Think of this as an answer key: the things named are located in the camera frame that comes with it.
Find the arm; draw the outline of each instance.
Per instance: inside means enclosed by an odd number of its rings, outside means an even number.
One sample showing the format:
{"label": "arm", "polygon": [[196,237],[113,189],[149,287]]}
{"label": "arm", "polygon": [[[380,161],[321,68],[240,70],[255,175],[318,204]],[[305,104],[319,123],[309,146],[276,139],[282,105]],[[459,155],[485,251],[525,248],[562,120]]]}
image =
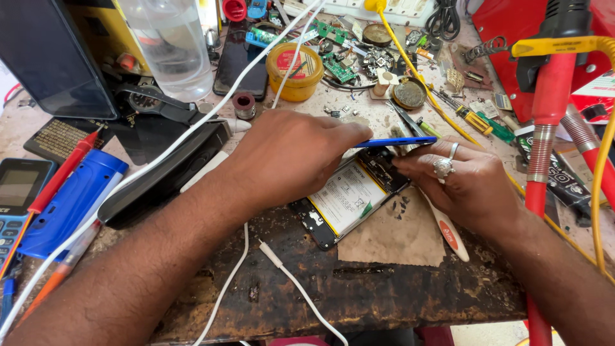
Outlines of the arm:
{"label": "arm", "polygon": [[[454,173],[442,185],[433,163],[450,154]],[[528,211],[500,159],[454,137],[394,159],[433,204],[460,225],[482,235],[512,265],[553,327],[568,345],[606,345],[615,339],[615,288],[545,223]]]}
{"label": "arm", "polygon": [[263,113],[227,160],[67,280],[5,345],[145,343],[225,237],[259,211],[322,188],[341,155],[370,137],[333,118]]}

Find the brown paper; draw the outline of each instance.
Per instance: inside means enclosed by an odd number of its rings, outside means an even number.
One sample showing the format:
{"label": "brown paper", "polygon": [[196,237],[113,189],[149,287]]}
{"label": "brown paper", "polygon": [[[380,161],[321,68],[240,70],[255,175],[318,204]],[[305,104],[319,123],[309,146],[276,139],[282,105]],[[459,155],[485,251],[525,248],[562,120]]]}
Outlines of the brown paper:
{"label": "brown paper", "polygon": [[391,198],[338,244],[338,259],[438,267],[442,234],[421,192],[406,188]]}

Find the hand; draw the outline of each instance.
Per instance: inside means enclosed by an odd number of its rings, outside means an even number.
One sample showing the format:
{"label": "hand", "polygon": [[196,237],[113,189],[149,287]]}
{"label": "hand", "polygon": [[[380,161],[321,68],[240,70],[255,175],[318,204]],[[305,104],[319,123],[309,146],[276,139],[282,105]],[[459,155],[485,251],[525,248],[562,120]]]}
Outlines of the hand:
{"label": "hand", "polygon": [[[452,161],[455,172],[441,184],[434,162],[448,158],[455,142],[459,143]],[[506,176],[502,161],[466,140],[446,136],[393,159],[393,164],[419,185],[436,208],[488,240],[514,231],[518,221],[526,218],[527,209]]]}
{"label": "hand", "polygon": [[342,154],[373,135],[358,123],[288,110],[265,111],[218,169],[260,211],[320,190]]}

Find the smartphone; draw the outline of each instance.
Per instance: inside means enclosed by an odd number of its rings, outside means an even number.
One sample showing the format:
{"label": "smartphone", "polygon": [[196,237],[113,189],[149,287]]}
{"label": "smartphone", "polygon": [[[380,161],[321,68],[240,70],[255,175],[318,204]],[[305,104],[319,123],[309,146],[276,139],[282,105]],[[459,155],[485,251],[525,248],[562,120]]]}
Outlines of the smartphone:
{"label": "smartphone", "polygon": [[355,145],[355,148],[386,147],[388,145],[428,144],[435,143],[437,137],[403,137],[387,139],[370,139]]}
{"label": "smartphone", "polygon": [[[225,96],[231,90],[235,81],[254,59],[263,51],[263,48],[254,46],[245,41],[248,31],[248,22],[231,22],[228,35],[224,41],[222,56],[219,60],[218,71],[213,82],[213,93]],[[239,83],[236,92],[249,92],[257,102],[262,102],[267,93],[269,75],[265,69],[263,57]]]}
{"label": "smartphone", "polygon": [[332,249],[408,186],[410,180],[397,172],[393,157],[386,147],[361,149],[337,168],[320,191],[288,205],[321,249]]}

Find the power strip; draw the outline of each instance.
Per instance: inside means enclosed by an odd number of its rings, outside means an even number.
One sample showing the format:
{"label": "power strip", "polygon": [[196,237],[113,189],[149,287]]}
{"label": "power strip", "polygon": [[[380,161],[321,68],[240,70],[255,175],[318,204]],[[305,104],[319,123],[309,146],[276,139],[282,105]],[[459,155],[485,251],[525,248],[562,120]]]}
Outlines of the power strip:
{"label": "power strip", "polygon": [[[315,0],[304,0],[310,5]],[[380,16],[363,6],[364,0],[327,0],[324,12],[335,15],[351,15],[356,19],[380,22]],[[400,25],[425,27],[427,18],[434,13],[435,0],[387,0],[384,9],[387,21]]]}

